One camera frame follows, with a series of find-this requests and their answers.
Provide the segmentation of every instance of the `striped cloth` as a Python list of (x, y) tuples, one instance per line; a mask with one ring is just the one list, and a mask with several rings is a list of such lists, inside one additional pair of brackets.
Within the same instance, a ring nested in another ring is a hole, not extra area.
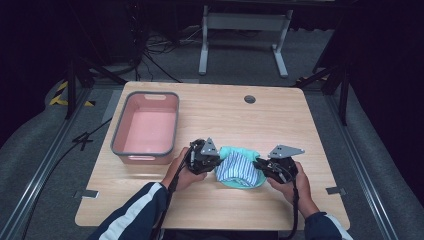
[(258, 181), (258, 170), (243, 154), (231, 152), (216, 168), (219, 182), (234, 181), (246, 187), (254, 187)]

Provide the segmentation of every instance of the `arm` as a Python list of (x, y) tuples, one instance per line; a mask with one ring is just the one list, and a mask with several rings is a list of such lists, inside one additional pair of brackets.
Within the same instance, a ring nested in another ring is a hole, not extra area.
[[(161, 183), (148, 183), (122, 207), (107, 217), (88, 239), (149, 239), (152, 228), (167, 208), (168, 187), (187, 152), (184, 148), (168, 168)], [(201, 181), (206, 173), (194, 175), (186, 167), (179, 174), (177, 191)]]
[[(326, 212), (321, 212), (312, 200), (311, 188), (308, 177), (303, 167), (296, 162), (299, 173), (296, 176), (296, 185), (299, 191), (299, 211), (305, 218), (306, 239), (352, 239), (352, 237), (341, 226), (339, 221)], [(293, 183), (280, 184), (272, 178), (267, 181), (271, 186), (282, 192), (288, 202), (293, 204)]]

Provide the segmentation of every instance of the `wooden tabletop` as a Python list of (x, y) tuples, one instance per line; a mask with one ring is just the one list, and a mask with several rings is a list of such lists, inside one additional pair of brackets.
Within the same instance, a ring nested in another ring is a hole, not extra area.
[[(96, 165), (87, 185), (99, 191), (96, 199), (82, 199), (75, 221), (98, 226), (148, 182), (159, 182), (168, 165), (128, 165), (110, 147), (127, 95), (134, 91), (171, 91), (180, 98), (173, 155), (198, 138), (211, 137), (223, 146), (256, 150), (262, 158), (277, 145), (301, 148), (293, 156), (308, 175), (312, 196), (321, 211), (334, 215), (345, 229), (350, 227), (340, 195), (328, 195), (335, 187), (305, 96), (297, 88), (129, 82), (125, 85), (110, 123)], [(254, 96), (253, 104), (244, 101)], [(173, 196), (163, 228), (291, 230), (292, 206), (265, 182), (255, 189), (234, 189), (216, 181), (213, 172)], [(299, 214), (299, 227), (304, 219)]]

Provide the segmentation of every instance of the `navy blue sleeve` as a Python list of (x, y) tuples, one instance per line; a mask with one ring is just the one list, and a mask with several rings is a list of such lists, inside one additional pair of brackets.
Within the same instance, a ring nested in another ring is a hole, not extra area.
[(154, 224), (166, 209), (168, 190), (148, 183), (122, 207), (109, 215), (88, 239), (149, 239)]
[(305, 239), (335, 240), (352, 237), (342, 228), (339, 221), (326, 212), (317, 212), (305, 219)]

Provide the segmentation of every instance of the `pink bin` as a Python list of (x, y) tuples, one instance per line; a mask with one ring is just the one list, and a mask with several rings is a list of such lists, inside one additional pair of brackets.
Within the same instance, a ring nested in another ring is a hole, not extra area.
[(178, 95), (132, 92), (128, 95), (111, 142), (126, 164), (169, 164), (178, 121)]

